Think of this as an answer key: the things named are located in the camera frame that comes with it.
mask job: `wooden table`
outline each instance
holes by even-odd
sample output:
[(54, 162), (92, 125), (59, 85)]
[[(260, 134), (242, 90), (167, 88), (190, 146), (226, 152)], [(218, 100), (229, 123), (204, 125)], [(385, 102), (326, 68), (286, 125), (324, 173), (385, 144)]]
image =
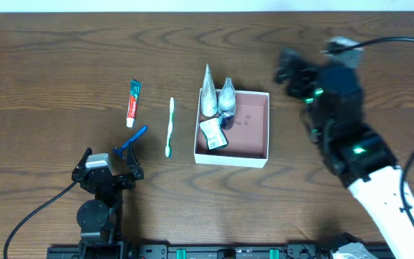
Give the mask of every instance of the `wooden table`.
[[(70, 184), (86, 147), (109, 153), (144, 124), (136, 153), (146, 177), (124, 193), (124, 233), (132, 239), (277, 243), (350, 232), (381, 241), (323, 166), (298, 119), (302, 104), (272, 80), (282, 47), (322, 62), (319, 50), (335, 35), (414, 36), (414, 13), (0, 14), (0, 258), (15, 225)], [(270, 159), (262, 170), (195, 164), (207, 63), (215, 81), (228, 76), (236, 88), (270, 93)], [(135, 129), (125, 126), (131, 76), (143, 83)], [(414, 147), (414, 45), (368, 47), (359, 77), (367, 121), (403, 164)], [(414, 168), (410, 182), (414, 190)], [(10, 258), (45, 258), (51, 245), (76, 244), (76, 212), (92, 198), (76, 186), (41, 211), (13, 239)]]

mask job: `cable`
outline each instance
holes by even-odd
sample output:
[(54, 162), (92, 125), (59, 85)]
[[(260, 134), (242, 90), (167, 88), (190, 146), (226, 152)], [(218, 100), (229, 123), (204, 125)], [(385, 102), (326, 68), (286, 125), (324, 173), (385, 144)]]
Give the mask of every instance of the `cable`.
[[(383, 37), (383, 38), (378, 38), (374, 40), (368, 40), (366, 42), (361, 42), (354, 46), (337, 47), (332, 50), (327, 50), (326, 52), (328, 54), (342, 53), (347, 50), (353, 50), (354, 48), (368, 46), (368, 45), (382, 43), (382, 42), (413, 42), (414, 43), (414, 37)], [(402, 205), (403, 205), (402, 210), (407, 213), (408, 219), (410, 220), (410, 223), (412, 224), (414, 228), (414, 218), (410, 212), (411, 206), (407, 204), (407, 201), (405, 199), (405, 180), (407, 178), (408, 171), (410, 170), (410, 167), (413, 164), (413, 162), (414, 162), (414, 150), (411, 153), (410, 157), (408, 158), (408, 161), (405, 164), (405, 169), (402, 171), (402, 175), (400, 176), (400, 198), (402, 199)]]
[(9, 249), (9, 243), (11, 242), (12, 238), (15, 236), (15, 233), (17, 233), (17, 231), (20, 229), (20, 227), (23, 226), (23, 224), (25, 224), (26, 221), (28, 221), (28, 219), (30, 219), (31, 217), (33, 217), (36, 213), (38, 213), (41, 209), (44, 209), (45, 207), (49, 206), (51, 203), (53, 203), (54, 201), (57, 201), (58, 198), (60, 198), (61, 196), (63, 196), (63, 194), (66, 194), (69, 190), (72, 189), (72, 187), (74, 187), (74, 185), (76, 185), (78, 182), (74, 181), (72, 184), (69, 185), (69, 187), (67, 187), (65, 190), (63, 190), (61, 193), (57, 194), (57, 196), (55, 196), (54, 198), (52, 198), (51, 200), (49, 200), (48, 202), (44, 203), (43, 205), (41, 205), (39, 208), (35, 209), (32, 213), (28, 214), (28, 216), (26, 216), (15, 228), (14, 230), (12, 230), (12, 233), (9, 235), (9, 237), (6, 240), (6, 244), (4, 245), (4, 259), (8, 259), (7, 257), (7, 250)]

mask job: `white box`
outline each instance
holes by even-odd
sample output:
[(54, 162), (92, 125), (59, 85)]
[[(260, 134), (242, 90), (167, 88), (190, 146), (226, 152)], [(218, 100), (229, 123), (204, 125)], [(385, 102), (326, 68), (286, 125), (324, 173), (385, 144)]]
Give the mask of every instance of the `white box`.
[(201, 114), (199, 91), (198, 116), (194, 137), (196, 163), (234, 165), (263, 168), (268, 159), (270, 145), (270, 94), (253, 91), (236, 91), (234, 126), (223, 130), (228, 145), (208, 150), (206, 138), (199, 123), (207, 120)]

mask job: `green and white toothbrush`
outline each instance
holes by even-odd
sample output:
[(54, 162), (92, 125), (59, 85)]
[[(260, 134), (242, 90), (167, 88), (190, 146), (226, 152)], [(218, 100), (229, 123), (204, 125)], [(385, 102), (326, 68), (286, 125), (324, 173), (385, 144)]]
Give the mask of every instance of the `green and white toothbrush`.
[(169, 128), (167, 129), (167, 144), (165, 146), (165, 156), (170, 157), (172, 152), (170, 148), (170, 137), (172, 136), (173, 131), (173, 110), (175, 108), (175, 100), (173, 97), (170, 97), (170, 118), (169, 118)]

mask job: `clear bottle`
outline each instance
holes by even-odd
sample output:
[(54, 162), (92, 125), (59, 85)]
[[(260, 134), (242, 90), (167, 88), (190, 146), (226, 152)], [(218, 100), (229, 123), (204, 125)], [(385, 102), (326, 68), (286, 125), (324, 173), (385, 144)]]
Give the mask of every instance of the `clear bottle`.
[(234, 116), (236, 115), (236, 91), (230, 78), (226, 78), (223, 89), (220, 92), (218, 112), (220, 114), (221, 128), (223, 130), (231, 129), (234, 124)]
[(217, 112), (217, 99), (210, 68), (206, 67), (206, 75), (202, 85), (201, 112), (205, 117), (213, 117)]

